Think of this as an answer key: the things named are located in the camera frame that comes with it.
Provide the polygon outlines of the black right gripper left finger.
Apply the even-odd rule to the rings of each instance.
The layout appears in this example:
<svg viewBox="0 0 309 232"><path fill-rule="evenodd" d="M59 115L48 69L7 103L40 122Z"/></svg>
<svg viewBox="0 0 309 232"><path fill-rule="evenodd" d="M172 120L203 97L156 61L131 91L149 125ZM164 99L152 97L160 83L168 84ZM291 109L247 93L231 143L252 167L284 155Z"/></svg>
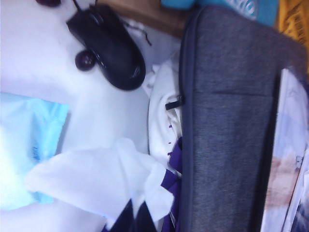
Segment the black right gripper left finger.
<svg viewBox="0 0 309 232"><path fill-rule="evenodd" d="M105 226L106 232L132 232L133 231L133 206L132 200L129 200L123 211L117 218L116 222L111 229L107 229Z"/></svg>

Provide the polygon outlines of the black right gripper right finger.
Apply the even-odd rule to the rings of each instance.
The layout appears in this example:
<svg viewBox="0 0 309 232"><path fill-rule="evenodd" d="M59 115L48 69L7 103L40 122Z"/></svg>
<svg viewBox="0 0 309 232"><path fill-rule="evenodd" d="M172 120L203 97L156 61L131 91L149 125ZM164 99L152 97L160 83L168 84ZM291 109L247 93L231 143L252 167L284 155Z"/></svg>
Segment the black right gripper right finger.
<svg viewBox="0 0 309 232"><path fill-rule="evenodd" d="M143 202L135 219L136 232L157 232L146 202Z"/></svg>

